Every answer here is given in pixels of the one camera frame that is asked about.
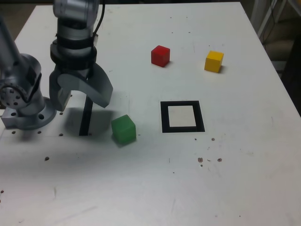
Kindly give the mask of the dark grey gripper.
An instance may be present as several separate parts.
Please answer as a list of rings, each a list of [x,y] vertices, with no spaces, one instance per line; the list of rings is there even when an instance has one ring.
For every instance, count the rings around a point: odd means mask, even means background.
[[[56,66],[49,76],[50,101],[56,110],[65,110],[73,90],[86,94],[95,104],[106,108],[111,100],[113,86],[98,64],[84,70]]]

